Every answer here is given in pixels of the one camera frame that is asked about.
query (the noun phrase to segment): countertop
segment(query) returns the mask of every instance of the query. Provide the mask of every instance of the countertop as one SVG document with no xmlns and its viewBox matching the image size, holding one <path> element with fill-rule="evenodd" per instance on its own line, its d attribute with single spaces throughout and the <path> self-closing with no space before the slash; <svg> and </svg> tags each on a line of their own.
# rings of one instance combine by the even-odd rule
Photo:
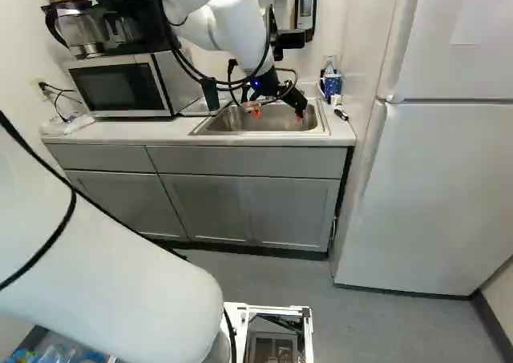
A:
<svg viewBox="0 0 513 363">
<path fill-rule="evenodd" d="M 308 98 L 318 97 L 312 83 L 298 84 L 298 88 L 305 91 Z M 42 141 L 61 144 L 352 147 L 356 136 L 349 123 L 337 117 L 327 103 L 323 102 L 322 106 L 329 128 L 329 132 L 324 134 L 189 135 L 210 117 L 177 116 L 169 121 L 97 121 L 69 135 L 43 135 Z"/>
</svg>

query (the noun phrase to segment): white refrigerator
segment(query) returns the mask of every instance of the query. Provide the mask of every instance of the white refrigerator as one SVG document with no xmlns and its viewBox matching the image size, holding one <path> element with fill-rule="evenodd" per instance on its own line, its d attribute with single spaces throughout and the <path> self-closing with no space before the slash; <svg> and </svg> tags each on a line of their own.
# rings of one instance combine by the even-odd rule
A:
<svg viewBox="0 0 513 363">
<path fill-rule="evenodd" d="M 337 284 L 468 296 L 513 254 L 513 0 L 349 0 Z"/>
</svg>

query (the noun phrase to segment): gray floor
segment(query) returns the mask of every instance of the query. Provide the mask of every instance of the gray floor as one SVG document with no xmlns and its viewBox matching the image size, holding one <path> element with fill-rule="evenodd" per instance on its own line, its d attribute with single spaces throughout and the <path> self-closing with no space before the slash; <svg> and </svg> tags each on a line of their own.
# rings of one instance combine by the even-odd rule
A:
<svg viewBox="0 0 513 363">
<path fill-rule="evenodd" d="M 308 305 L 316 363 L 499 363 L 468 302 L 332 286 L 326 262 L 181 251 L 220 283 L 226 301 Z"/>
</svg>

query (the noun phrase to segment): microwave door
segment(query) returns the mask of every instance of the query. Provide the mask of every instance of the microwave door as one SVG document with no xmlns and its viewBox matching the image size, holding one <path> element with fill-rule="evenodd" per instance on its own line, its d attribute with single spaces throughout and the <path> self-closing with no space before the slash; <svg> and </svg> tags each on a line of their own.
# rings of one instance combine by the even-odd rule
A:
<svg viewBox="0 0 513 363">
<path fill-rule="evenodd" d="M 169 103 L 150 63 L 69 69 L 96 117 L 169 116 Z"/>
</svg>

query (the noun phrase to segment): sink basin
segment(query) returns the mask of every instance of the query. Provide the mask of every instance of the sink basin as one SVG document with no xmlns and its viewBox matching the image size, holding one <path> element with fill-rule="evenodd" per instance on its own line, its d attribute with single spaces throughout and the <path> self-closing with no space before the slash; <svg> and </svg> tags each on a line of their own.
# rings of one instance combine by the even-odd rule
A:
<svg viewBox="0 0 513 363">
<path fill-rule="evenodd" d="M 286 103 L 272 103 L 261 107 L 256 117 L 242 108 L 231 105 L 216 117 L 200 124 L 191 135 L 244 135 L 244 134 L 309 134 L 326 132 L 325 117 L 319 102 L 309 100 L 303 119 Z"/>
</svg>

